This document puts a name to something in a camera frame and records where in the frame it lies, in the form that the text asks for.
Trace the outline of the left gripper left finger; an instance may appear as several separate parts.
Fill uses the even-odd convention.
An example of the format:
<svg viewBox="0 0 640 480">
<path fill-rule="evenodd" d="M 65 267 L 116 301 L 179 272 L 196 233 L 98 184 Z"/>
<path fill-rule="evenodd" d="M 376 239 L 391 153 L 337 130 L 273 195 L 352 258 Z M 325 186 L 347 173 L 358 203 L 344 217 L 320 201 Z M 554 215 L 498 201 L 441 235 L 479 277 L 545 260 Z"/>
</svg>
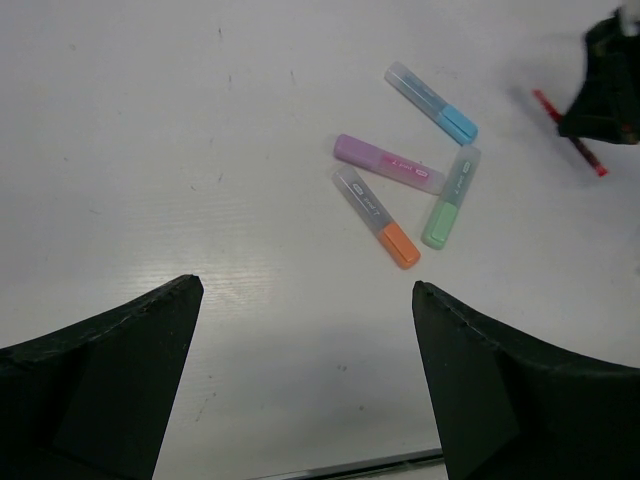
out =
<svg viewBox="0 0 640 480">
<path fill-rule="evenodd" d="M 152 478 L 203 294 L 182 275 L 3 348 L 2 478 Z"/>
</svg>

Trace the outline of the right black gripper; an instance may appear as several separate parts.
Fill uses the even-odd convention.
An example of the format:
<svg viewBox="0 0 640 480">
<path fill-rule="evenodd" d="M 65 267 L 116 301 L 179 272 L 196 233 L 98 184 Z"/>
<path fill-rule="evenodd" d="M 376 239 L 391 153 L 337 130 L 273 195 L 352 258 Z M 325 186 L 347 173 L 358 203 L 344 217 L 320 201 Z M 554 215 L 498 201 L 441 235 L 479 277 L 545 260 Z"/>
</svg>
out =
<svg viewBox="0 0 640 480">
<path fill-rule="evenodd" d="M 584 35 L 584 82 L 558 126 L 562 137 L 639 143 L 639 37 L 615 14 Z"/>
</svg>

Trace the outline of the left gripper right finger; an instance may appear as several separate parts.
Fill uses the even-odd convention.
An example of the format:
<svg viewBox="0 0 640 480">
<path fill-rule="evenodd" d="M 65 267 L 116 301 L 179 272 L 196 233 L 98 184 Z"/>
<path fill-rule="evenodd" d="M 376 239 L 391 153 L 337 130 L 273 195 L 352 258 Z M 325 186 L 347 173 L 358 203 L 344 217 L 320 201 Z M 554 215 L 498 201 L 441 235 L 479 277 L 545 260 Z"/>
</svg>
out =
<svg viewBox="0 0 640 480">
<path fill-rule="evenodd" d="M 554 346 L 417 282 L 412 311 L 452 479 L 635 479 L 639 372 Z"/>
</svg>

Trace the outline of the red gel pen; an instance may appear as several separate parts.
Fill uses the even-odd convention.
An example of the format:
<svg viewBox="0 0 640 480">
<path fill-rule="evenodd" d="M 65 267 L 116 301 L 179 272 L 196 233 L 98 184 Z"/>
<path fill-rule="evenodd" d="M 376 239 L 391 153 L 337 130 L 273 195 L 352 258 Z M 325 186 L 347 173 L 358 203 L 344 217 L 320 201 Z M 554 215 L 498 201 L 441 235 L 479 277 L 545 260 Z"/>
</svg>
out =
<svg viewBox="0 0 640 480">
<path fill-rule="evenodd" d="M 535 99 L 538 101 L 538 103 L 541 105 L 550 119 L 556 124 L 557 127 L 559 127 L 563 116 L 549 101 L 546 95 L 539 89 L 533 89 L 532 95 L 535 97 Z M 595 154 L 586 146 L 586 144 L 582 140 L 575 136 L 568 136 L 567 140 L 579 152 L 579 154 L 587 162 L 590 168 L 595 171 L 598 177 L 605 177 L 609 173 L 608 169 L 599 161 Z"/>
</svg>

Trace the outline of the orange highlighter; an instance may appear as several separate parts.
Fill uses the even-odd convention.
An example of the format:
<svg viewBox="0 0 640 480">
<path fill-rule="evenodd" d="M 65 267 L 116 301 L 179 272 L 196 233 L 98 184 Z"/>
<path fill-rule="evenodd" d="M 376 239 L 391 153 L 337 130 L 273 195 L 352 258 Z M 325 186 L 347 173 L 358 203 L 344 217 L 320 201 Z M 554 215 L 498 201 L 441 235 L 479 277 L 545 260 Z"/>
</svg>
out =
<svg viewBox="0 0 640 480">
<path fill-rule="evenodd" d="M 353 167 L 339 168 L 332 182 L 400 268 L 409 269 L 420 260 L 414 243 Z"/>
</svg>

